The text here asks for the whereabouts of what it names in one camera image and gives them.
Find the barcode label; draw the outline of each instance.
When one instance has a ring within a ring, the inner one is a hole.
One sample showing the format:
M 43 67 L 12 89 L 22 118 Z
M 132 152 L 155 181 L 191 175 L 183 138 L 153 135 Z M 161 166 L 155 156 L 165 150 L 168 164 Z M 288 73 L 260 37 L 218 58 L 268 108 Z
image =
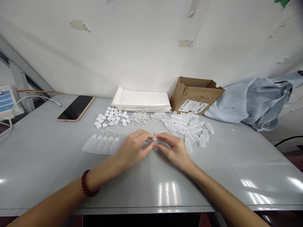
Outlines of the barcode label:
M 190 112 L 193 114 L 200 113 L 205 107 L 207 107 L 208 103 L 196 102 L 192 100 L 186 100 L 183 105 L 180 107 L 179 111 Z

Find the phone screen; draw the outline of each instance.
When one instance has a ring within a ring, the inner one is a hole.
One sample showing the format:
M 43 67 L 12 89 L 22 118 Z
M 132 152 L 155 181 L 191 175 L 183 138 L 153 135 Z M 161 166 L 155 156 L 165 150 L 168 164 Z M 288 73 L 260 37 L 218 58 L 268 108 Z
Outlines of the phone screen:
M 87 107 L 93 96 L 78 96 L 64 112 L 58 117 L 62 120 L 77 120 L 83 110 Z

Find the smartphone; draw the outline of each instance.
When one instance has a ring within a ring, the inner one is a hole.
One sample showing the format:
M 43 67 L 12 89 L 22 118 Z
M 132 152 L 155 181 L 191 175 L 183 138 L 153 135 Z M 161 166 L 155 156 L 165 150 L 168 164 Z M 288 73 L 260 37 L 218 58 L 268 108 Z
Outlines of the smartphone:
M 77 98 L 75 98 L 75 100 L 59 115 L 57 119 L 59 121 L 79 121 L 94 100 L 94 96 L 77 96 Z

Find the blue fabric bag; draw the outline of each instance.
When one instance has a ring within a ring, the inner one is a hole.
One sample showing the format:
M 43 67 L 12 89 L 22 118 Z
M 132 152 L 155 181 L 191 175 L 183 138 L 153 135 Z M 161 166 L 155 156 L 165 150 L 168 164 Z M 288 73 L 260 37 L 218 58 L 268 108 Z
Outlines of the blue fabric bag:
M 303 84 L 303 71 L 274 79 L 257 77 L 232 84 L 204 115 L 220 121 L 243 121 L 257 131 L 271 131 L 293 89 Z

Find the bag strap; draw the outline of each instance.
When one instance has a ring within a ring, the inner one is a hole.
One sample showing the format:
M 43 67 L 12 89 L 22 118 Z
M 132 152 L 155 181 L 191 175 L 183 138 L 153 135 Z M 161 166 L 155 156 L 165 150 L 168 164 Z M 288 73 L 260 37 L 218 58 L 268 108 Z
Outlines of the bag strap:
M 278 116 L 284 106 L 285 103 L 287 103 L 290 99 L 292 88 L 293 86 L 291 84 L 286 85 L 285 89 L 283 90 L 284 95 L 279 98 L 278 102 L 270 108 L 264 116 L 260 117 L 255 123 L 252 124 L 252 127 L 257 131 L 272 131 L 274 130 L 278 125 Z

